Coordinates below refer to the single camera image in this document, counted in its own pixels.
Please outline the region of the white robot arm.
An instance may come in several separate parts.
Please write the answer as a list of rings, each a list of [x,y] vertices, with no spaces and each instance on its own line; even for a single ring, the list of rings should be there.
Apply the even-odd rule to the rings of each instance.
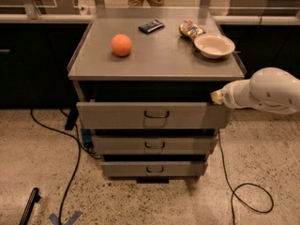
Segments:
[[[211,99],[231,109],[299,113],[300,80],[280,68],[266,67],[256,71],[250,79],[227,83],[212,92]]]

